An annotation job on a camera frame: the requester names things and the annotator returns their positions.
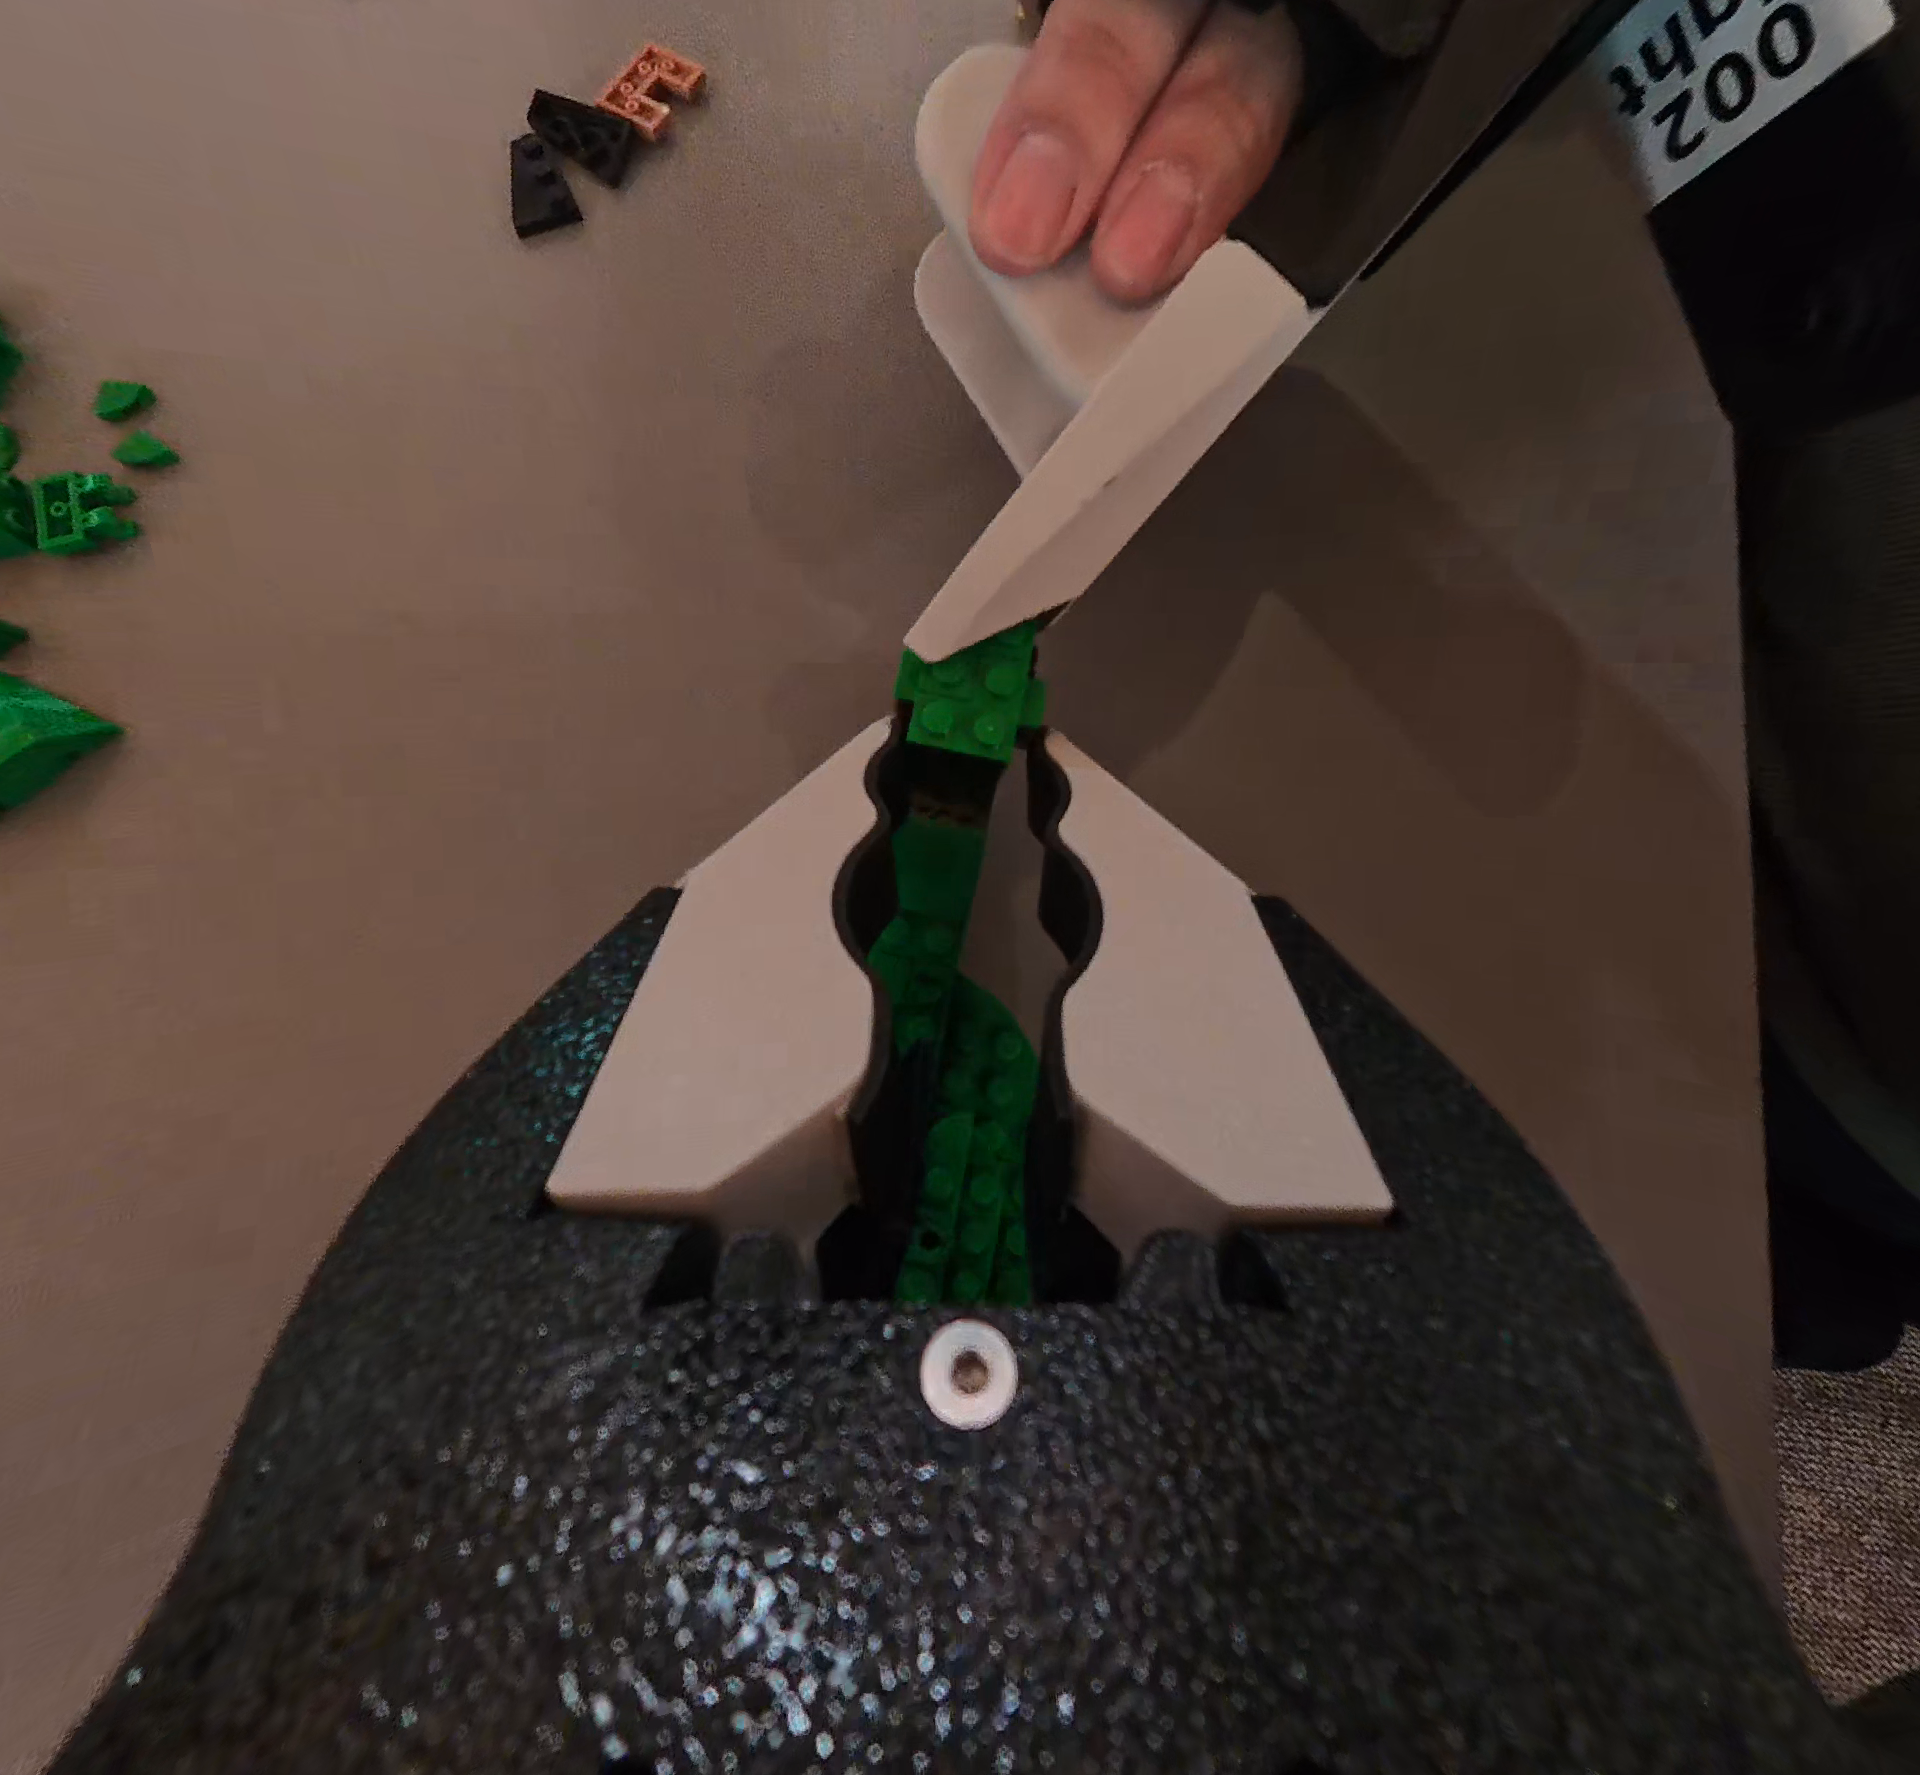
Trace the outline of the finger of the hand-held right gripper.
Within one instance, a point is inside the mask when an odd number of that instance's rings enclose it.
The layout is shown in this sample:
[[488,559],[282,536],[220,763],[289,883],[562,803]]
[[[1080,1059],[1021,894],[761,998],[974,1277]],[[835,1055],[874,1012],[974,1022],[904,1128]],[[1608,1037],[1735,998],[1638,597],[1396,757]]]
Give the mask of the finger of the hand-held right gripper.
[[1314,324],[1292,282],[1238,241],[1122,309],[1084,256],[1010,281],[959,238],[934,238],[913,298],[1021,471],[904,637],[928,663],[1084,595]]
[[984,635],[1092,587],[1321,316],[1308,305],[1163,307],[981,537]]

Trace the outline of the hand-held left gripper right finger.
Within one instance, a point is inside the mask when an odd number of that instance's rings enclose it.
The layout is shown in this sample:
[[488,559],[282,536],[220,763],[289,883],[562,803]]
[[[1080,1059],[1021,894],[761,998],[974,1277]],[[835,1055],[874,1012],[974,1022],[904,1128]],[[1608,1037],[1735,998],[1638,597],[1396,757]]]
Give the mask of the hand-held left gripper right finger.
[[1059,729],[1028,786],[1068,958],[1068,1209],[1122,1266],[1165,1233],[1385,1225],[1395,1197],[1254,891]]

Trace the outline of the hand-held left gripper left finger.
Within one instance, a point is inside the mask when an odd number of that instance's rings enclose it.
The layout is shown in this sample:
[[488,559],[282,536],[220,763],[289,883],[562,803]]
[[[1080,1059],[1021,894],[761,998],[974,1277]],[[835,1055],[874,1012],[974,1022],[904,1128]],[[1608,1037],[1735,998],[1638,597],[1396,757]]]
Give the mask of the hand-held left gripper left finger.
[[558,1209],[813,1244],[852,1203],[874,1002],[833,894],[889,733],[862,727],[677,883],[548,1175]]

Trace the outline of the green brick animal model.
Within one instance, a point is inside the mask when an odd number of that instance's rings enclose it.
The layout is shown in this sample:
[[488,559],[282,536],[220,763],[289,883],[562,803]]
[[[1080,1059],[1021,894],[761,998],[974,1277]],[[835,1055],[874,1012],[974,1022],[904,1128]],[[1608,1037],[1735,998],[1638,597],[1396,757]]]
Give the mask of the green brick animal model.
[[943,660],[907,651],[899,658],[898,910],[869,969],[889,1004],[917,1140],[896,1282],[902,1302],[1013,1308],[1032,1295],[1025,1164],[1038,1055],[960,958],[998,784],[1045,706],[1035,640],[1036,629],[1022,626]]

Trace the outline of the grey desk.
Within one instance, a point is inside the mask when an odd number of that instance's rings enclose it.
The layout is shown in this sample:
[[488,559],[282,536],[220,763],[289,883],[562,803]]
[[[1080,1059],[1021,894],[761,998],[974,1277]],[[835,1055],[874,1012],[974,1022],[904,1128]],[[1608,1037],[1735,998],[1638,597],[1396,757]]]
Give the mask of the grey desk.
[[[878,718],[1013,477],[913,310],[933,75],[1014,0],[3,0],[3,562],[124,739],[3,820],[3,1769],[172,1577],[371,1174],[651,886]],[[708,67],[522,244],[508,146]],[[1780,1584],[1725,429],[1544,106],[1045,641],[1059,724],[1287,897],[1619,1263]]]

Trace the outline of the person's right hand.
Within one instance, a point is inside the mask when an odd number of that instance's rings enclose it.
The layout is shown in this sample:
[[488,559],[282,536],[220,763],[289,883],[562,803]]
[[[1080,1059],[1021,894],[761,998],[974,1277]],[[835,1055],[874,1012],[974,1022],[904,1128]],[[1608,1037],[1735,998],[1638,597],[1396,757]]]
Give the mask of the person's right hand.
[[1157,298],[1248,213],[1290,140],[1390,87],[1448,0],[1017,0],[1030,44],[972,177],[995,273],[1089,251]]

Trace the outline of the salmon notched brick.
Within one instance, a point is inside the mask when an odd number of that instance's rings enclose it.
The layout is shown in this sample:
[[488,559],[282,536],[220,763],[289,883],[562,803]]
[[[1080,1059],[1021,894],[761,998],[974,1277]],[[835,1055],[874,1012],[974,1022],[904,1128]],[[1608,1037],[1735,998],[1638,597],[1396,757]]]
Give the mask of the salmon notched brick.
[[708,67],[654,40],[621,64],[592,106],[629,125],[642,138],[658,140],[672,123],[674,105],[697,105],[706,92]]

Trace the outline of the black wedge brick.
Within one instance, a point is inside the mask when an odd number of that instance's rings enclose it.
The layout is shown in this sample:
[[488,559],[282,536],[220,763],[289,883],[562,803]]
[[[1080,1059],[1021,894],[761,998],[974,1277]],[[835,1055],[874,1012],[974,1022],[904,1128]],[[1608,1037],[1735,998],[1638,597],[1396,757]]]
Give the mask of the black wedge brick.
[[560,159],[534,130],[520,132],[508,146],[508,207],[522,244],[584,221]]
[[626,184],[642,146],[642,136],[624,116],[545,87],[534,89],[525,125],[545,150],[613,190]]

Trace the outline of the person's dark clothed torso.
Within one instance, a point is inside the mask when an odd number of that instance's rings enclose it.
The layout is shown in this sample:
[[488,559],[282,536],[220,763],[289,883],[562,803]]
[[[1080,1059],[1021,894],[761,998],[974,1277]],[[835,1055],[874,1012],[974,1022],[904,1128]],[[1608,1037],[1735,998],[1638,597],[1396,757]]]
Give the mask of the person's dark clothed torso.
[[1773,1353],[1915,1328],[1918,406],[1735,437]]

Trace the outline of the large green brick piece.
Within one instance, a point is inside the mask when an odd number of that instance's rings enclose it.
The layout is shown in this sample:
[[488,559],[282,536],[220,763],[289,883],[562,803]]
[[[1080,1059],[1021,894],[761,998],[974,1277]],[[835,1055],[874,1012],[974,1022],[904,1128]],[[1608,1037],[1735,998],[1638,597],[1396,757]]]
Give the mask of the large green brick piece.
[[67,697],[1,673],[1,813],[32,802],[71,764],[122,732],[122,725]]

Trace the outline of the pile of green bricks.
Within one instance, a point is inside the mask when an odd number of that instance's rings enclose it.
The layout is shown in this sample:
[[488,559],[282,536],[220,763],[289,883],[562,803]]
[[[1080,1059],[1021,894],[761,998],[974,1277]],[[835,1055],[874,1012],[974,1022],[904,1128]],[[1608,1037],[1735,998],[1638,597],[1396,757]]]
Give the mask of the pile of green bricks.
[[157,406],[152,384],[110,376],[95,388],[91,412],[118,429],[110,450],[113,471],[58,471],[28,475],[23,439],[1,424],[1,556],[71,560],[136,539],[134,489],[122,471],[164,473],[179,465],[179,450],[136,421]]

